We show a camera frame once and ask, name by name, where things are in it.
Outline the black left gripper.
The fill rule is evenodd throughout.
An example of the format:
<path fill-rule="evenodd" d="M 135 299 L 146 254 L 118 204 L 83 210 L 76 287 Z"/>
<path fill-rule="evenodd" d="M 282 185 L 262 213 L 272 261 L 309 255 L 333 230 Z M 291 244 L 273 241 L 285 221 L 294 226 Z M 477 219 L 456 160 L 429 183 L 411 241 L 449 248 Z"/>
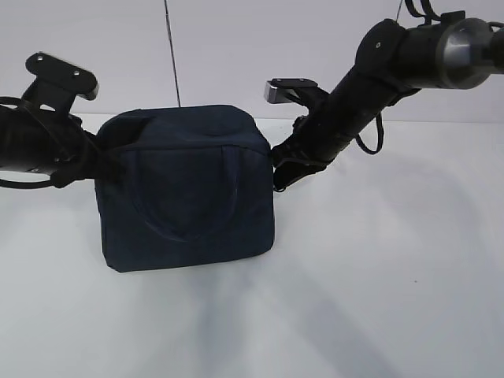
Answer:
<path fill-rule="evenodd" d="M 95 136 L 82 127 L 82 120 L 73 115 L 48 116 L 47 187 L 63 188 L 85 180 L 120 181 L 123 166 L 114 157 L 99 151 Z"/>

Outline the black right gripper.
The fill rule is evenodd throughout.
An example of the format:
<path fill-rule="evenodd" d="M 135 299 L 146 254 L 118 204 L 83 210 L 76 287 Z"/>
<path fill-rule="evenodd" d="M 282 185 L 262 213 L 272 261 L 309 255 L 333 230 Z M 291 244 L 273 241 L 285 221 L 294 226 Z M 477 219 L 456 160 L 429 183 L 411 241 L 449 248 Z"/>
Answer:
<path fill-rule="evenodd" d="M 274 191 L 324 171 L 346 147 L 346 134 L 325 122 L 298 117 L 291 135 L 271 150 Z"/>

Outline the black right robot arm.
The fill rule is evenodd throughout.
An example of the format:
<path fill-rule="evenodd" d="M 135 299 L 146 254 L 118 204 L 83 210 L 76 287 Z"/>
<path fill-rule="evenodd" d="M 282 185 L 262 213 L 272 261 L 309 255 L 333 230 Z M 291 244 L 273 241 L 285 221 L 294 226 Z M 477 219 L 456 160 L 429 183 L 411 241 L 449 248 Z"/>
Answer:
<path fill-rule="evenodd" d="M 269 103 L 307 108 L 291 135 L 272 149 L 273 187 L 281 192 L 321 172 L 352 142 L 367 154 L 384 144 L 382 112 L 427 88 L 469 90 L 503 73 L 503 25 L 465 13 L 404 28 L 392 19 L 373 26 L 354 65 L 330 92 L 306 78 L 267 83 Z"/>

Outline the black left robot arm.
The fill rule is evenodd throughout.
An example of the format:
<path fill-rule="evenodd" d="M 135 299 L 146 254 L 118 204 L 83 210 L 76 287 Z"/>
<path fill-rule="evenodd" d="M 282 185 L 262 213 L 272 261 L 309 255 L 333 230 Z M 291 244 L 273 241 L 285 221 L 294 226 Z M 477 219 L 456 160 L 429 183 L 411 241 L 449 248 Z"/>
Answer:
<path fill-rule="evenodd" d="M 34 190 L 63 188 L 80 180 L 117 182 L 124 166 L 107 153 L 82 119 L 40 109 L 21 98 L 1 97 L 1 170 L 35 173 L 47 180 L 1 180 L 1 187 Z"/>

